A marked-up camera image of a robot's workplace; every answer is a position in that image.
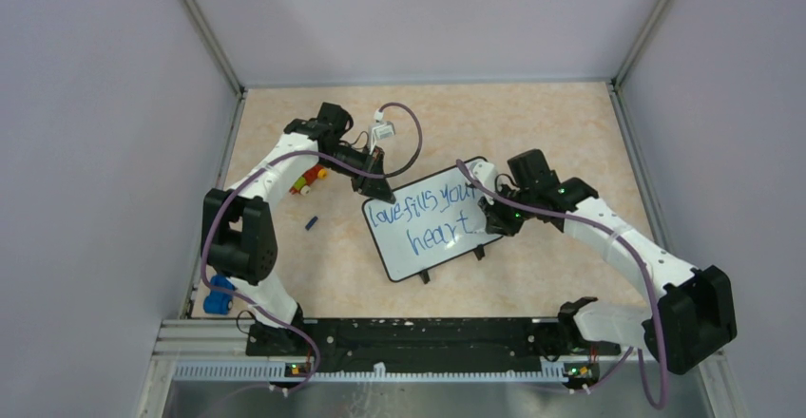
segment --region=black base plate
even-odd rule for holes
[[[590,350],[571,347],[556,321],[530,317],[320,318],[295,326],[321,350],[320,372],[372,371],[379,362],[387,372],[401,373],[539,371],[542,356]],[[249,335],[248,356],[308,354],[307,344],[288,330],[256,323]],[[596,350],[620,353],[618,345],[605,342],[596,343]]]

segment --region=whiteboard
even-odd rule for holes
[[[485,161],[476,157],[466,163]],[[482,193],[467,183],[452,166],[395,189],[395,204],[364,202],[364,218],[389,280],[415,276],[501,238],[485,233],[478,206]]]

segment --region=speckled tabletop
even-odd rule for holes
[[[540,148],[561,181],[574,176],[587,181],[650,236],[604,83],[250,90],[227,185],[268,154],[285,125],[315,117],[322,102],[342,105],[353,115],[351,141],[388,101],[411,107],[425,136],[419,160],[390,179],[393,188],[451,166],[457,158],[480,155],[507,170],[507,159]],[[409,159],[416,133],[405,112],[386,112],[397,130],[382,144],[389,172]],[[353,193],[348,178],[332,172],[315,182],[308,196],[284,198],[272,214],[279,245],[275,274],[306,316],[543,316],[585,295],[617,304],[641,302],[587,246],[537,220],[526,223],[518,236],[488,246],[482,261],[469,254],[436,267],[428,285],[416,276],[392,283],[361,213],[364,200]],[[319,217],[317,224],[305,231],[313,216]],[[201,285],[194,316],[207,316],[201,306],[207,293]],[[230,314],[243,308],[237,302]]]

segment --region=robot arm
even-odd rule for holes
[[[641,270],[617,241],[626,240],[646,264],[663,327],[669,371],[683,374],[736,337],[730,280],[716,266],[701,271],[641,235],[621,219],[598,193],[582,180],[560,182],[543,153],[531,150],[508,161],[514,185],[496,187],[495,165],[482,162],[471,170],[487,188],[508,200],[554,212],[591,219],[612,234],[574,219],[544,217],[514,209],[491,197],[479,201],[488,233],[514,236],[524,220],[538,218],[591,246],[649,301]],[[616,306],[583,298],[561,308],[561,323],[584,341],[607,341],[649,350],[658,345],[647,306]]]
[[[282,322],[292,322],[298,314],[298,304],[285,291],[277,275],[271,274],[278,257],[272,212],[299,176],[319,162],[351,177],[353,190],[359,194],[387,202],[394,202],[394,194],[385,179],[360,177],[329,161],[321,161],[315,155],[298,155],[271,167],[269,163],[289,152],[321,152],[367,173],[383,175],[383,149],[373,144],[372,148],[365,146],[357,150],[341,140],[352,126],[353,118],[341,106],[322,104],[316,118],[296,119],[289,123],[277,145],[250,171],[249,177],[234,183],[226,191],[212,189],[204,198],[202,239],[207,237],[215,215],[230,192],[245,179],[254,179],[233,200],[222,224],[215,230],[208,264]],[[251,178],[260,169],[265,171],[257,178]],[[239,219],[242,221],[240,231],[230,226]],[[277,326],[262,315],[258,315],[258,320],[268,326]]]

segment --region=blue object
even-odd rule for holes
[[[235,286],[229,283],[229,280],[223,275],[213,275],[213,278],[210,279],[210,285],[235,290]],[[232,309],[232,295],[211,291],[210,295],[204,299],[203,307],[207,314],[227,315],[229,310]]]
[[[314,216],[313,218],[311,218],[311,221],[309,221],[308,224],[305,225],[305,231],[310,231],[311,227],[314,226],[314,223],[316,223],[317,220],[319,220],[319,217],[317,217],[317,216]]]

